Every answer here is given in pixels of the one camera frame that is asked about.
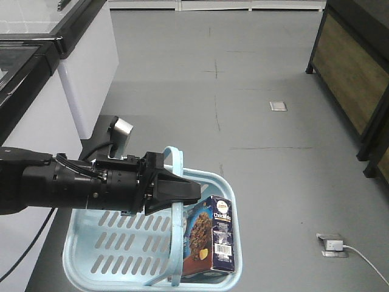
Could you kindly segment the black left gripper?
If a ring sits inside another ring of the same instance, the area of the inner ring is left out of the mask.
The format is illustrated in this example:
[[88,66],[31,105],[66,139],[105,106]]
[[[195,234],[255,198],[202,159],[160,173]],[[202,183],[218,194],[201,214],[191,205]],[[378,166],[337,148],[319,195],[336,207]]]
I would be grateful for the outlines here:
[[173,203],[188,206],[201,199],[201,185],[165,170],[162,153],[148,151],[142,157],[127,155],[121,159],[97,153],[86,161],[98,174],[91,180],[87,209],[151,215]]

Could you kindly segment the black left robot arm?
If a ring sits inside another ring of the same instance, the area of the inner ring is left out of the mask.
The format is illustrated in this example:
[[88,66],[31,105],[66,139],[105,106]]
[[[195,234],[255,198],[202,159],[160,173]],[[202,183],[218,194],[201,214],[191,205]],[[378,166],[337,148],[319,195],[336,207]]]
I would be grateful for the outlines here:
[[164,167],[162,153],[146,152],[95,162],[70,160],[63,153],[39,153],[1,147],[1,214],[27,207],[116,210],[151,215],[174,203],[201,198],[198,183]]

